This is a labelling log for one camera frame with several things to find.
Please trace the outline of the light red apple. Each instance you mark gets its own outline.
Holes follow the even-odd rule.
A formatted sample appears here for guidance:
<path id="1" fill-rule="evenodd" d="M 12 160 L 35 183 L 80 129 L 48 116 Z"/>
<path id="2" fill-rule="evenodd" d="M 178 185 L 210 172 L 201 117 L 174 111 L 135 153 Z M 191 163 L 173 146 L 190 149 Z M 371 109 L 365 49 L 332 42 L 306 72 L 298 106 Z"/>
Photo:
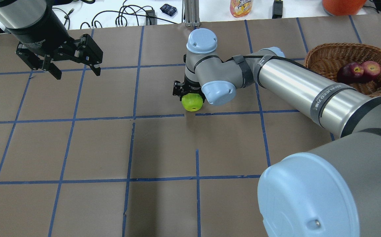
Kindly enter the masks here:
<path id="1" fill-rule="evenodd" d="M 364 69 L 363 76 L 369 80 L 376 79 L 381 73 L 381 66 L 375 61 L 365 61 L 361 66 Z"/>

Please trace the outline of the green apple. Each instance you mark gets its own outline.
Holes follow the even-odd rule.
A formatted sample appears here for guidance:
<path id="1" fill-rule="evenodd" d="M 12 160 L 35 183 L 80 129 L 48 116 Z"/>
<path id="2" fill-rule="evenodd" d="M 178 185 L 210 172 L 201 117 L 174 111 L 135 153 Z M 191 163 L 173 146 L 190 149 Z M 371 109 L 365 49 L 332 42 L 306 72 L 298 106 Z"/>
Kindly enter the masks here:
<path id="1" fill-rule="evenodd" d="M 204 100 L 198 93 L 188 93 L 182 97 L 181 103 L 186 111 L 196 112 L 203 107 Z"/>

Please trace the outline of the aluminium frame post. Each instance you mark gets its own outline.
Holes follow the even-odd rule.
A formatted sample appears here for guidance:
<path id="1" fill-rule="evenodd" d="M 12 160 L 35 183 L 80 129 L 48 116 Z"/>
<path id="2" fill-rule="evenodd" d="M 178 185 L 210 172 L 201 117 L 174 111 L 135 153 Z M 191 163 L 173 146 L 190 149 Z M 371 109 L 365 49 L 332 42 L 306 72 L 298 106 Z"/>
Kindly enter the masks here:
<path id="1" fill-rule="evenodd" d="M 183 0 L 183 20 L 186 27 L 200 27 L 199 0 Z"/>

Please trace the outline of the orange cylindrical container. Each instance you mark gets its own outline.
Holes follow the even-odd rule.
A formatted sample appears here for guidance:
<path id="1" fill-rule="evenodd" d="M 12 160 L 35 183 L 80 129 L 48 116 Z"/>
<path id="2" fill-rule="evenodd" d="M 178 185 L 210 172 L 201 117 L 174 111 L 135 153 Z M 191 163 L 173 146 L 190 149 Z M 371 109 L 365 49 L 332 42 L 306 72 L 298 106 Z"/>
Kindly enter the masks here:
<path id="1" fill-rule="evenodd" d="M 366 0 L 322 0 L 321 3 L 329 15 L 356 15 Z"/>

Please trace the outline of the woven wicker basket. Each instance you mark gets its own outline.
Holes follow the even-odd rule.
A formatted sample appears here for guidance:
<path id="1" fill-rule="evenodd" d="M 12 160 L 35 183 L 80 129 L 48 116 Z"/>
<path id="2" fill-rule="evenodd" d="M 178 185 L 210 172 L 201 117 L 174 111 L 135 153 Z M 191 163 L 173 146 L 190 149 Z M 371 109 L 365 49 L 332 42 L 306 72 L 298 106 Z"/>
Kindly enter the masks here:
<path id="1" fill-rule="evenodd" d="M 325 43 L 308 52 L 304 66 L 337 82 L 338 70 L 347 63 L 375 61 L 381 66 L 381 49 L 361 43 Z M 351 83 L 358 92 L 370 97 L 381 96 L 381 74 L 371 82 Z"/>

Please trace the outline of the orange juice bottle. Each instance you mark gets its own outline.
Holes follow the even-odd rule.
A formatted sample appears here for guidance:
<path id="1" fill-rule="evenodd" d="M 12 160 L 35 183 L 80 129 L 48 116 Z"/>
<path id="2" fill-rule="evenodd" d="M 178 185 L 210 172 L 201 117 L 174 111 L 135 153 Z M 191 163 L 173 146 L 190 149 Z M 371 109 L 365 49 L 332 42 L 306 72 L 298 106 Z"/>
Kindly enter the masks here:
<path id="1" fill-rule="evenodd" d="M 252 0 L 231 0 L 230 1 L 230 12 L 234 18 L 241 18 L 247 16 L 253 6 Z"/>

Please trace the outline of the dark red apple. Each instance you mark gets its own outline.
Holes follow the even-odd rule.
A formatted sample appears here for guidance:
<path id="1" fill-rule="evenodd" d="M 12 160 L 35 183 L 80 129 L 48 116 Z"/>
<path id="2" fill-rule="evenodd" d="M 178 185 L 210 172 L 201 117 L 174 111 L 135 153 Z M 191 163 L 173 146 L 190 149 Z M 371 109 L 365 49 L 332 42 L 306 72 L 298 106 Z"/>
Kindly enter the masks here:
<path id="1" fill-rule="evenodd" d="M 374 78 L 365 74 L 365 67 L 358 62 L 347 63 L 337 73 L 337 82 L 344 84 L 361 83 L 373 81 Z"/>

